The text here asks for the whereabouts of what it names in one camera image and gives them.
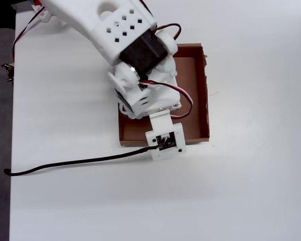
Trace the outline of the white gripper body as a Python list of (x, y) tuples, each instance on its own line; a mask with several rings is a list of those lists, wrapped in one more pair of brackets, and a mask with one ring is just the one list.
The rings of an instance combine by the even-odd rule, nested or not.
[[(177, 86), (177, 68), (173, 55), (178, 46), (173, 37), (165, 30), (156, 33), (159, 42), (168, 51), (165, 57), (146, 76), (148, 80), (168, 83)], [(180, 94), (163, 85), (142, 84), (141, 77), (136, 70), (124, 62), (115, 65), (112, 72), (108, 72), (109, 80), (115, 90), (119, 111), (130, 119), (141, 119), (152, 113), (180, 107)]]

